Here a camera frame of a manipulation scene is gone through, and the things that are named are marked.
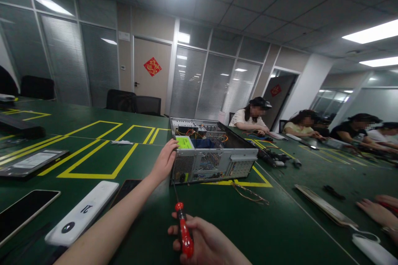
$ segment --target yellow shirt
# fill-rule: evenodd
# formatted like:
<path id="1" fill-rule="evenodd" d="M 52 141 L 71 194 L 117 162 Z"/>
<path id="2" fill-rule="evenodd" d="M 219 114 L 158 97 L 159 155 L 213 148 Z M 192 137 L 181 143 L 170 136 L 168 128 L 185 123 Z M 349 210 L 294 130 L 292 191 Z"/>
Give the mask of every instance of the yellow shirt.
<path id="1" fill-rule="evenodd" d="M 288 122 L 286 123 L 285 127 L 283 128 L 283 133 L 286 133 L 286 128 L 291 128 L 294 132 L 296 133 L 312 133 L 314 130 L 311 127 L 303 127 L 303 129 L 300 128 L 297 124 L 294 124 L 293 122 Z"/>

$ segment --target green table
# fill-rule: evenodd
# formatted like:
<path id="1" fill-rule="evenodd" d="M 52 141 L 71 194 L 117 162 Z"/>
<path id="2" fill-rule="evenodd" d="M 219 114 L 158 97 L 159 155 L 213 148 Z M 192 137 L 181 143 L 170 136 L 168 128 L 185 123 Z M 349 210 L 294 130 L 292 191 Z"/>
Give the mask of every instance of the green table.
<path id="1" fill-rule="evenodd" d="M 15 109 L 8 114 L 30 118 L 45 127 L 47 136 L 3 149 L 0 166 L 40 147 L 67 149 L 71 155 L 28 181 L 1 180 L 0 210 L 34 189 L 60 190 L 62 194 L 0 248 L 0 257 L 46 223 L 58 223 L 101 180 L 122 184 L 126 179 L 143 179 L 171 138 L 167 118 L 47 101 L 20 102 Z M 110 144 L 110 140 L 117 139 L 137 144 Z M 253 264 L 355 264 L 353 259 L 371 264 L 351 243 L 346 228 L 335 225 L 294 190 L 297 183 L 317 192 L 361 229 L 378 235 L 383 245 L 398 255 L 379 227 L 353 204 L 361 197 L 371 198 L 379 193 L 398 196 L 394 183 L 398 174 L 391 166 L 347 164 L 328 155 L 321 158 L 294 141 L 275 144 L 298 157 L 302 168 L 289 165 L 282 173 L 260 161 L 247 179 L 238 181 L 267 199 L 269 206 L 241 197 L 227 182 L 194 184 L 177 188 L 187 213 L 215 224 Z M 325 184 L 347 200 L 341 203 L 323 193 L 320 189 Z M 172 250 L 174 239 L 167 235 L 167 228 L 176 223 L 171 217 L 175 203 L 174 190 L 164 181 L 151 195 L 111 263 L 177 264 L 179 254 Z M 20 264 L 44 263 L 54 251 L 55 247 L 46 245 L 42 237 Z"/>

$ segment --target office chair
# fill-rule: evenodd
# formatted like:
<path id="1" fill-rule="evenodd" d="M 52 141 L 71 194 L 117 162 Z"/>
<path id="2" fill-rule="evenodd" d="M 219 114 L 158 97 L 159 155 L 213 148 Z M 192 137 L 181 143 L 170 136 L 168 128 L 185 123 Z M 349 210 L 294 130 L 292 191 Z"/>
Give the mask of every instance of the office chair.
<path id="1" fill-rule="evenodd" d="M 235 113 L 229 112 L 229 121 L 228 125 L 231 123 L 232 117 L 235 115 Z"/>
<path id="2" fill-rule="evenodd" d="M 21 96 L 54 99 L 54 81 L 29 75 L 23 76 L 21 80 Z"/>
<path id="3" fill-rule="evenodd" d="M 135 95 L 134 92 L 110 89 L 107 94 L 106 109 L 134 113 L 133 97 Z"/>
<path id="4" fill-rule="evenodd" d="M 152 96 L 134 96 L 133 107 L 136 113 L 161 116 L 160 106 L 162 99 Z"/>
<path id="5" fill-rule="evenodd" d="M 279 120 L 279 133 L 283 133 L 283 129 L 285 128 L 286 123 L 288 123 L 289 120 Z"/>

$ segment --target black shirt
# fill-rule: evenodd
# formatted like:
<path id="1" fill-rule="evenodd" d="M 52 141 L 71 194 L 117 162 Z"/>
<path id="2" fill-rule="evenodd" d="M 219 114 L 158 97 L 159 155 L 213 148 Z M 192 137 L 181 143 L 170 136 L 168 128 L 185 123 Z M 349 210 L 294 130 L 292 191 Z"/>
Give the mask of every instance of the black shirt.
<path id="1" fill-rule="evenodd" d="M 337 134 L 339 131 L 344 131 L 350 134 L 351 138 L 355 138 L 357 135 L 364 134 L 367 136 L 368 134 L 366 133 L 366 130 L 360 129 L 360 130 L 355 130 L 351 127 L 348 121 L 343 122 L 342 124 L 336 126 L 335 128 L 332 129 L 332 132 L 330 133 L 330 136 L 334 139 L 337 139 L 339 141 L 342 141 L 340 136 Z"/>

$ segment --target red decoration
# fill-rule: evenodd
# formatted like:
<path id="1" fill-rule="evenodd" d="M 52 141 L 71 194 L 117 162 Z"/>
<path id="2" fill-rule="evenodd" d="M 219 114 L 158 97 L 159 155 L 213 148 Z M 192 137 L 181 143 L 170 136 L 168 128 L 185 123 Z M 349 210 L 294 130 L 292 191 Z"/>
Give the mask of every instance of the red decoration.
<path id="1" fill-rule="evenodd" d="M 148 71 L 148 73 L 153 77 L 158 72 L 162 70 L 159 63 L 156 61 L 155 57 L 152 57 L 147 63 L 144 64 L 144 67 Z"/>
<path id="2" fill-rule="evenodd" d="M 271 95 L 272 95 L 272 97 L 278 95 L 278 94 L 281 93 L 281 92 L 282 92 L 282 89 L 281 89 L 281 87 L 279 86 L 279 84 L 276 85 L 274 88 L 271 89 Z"/>

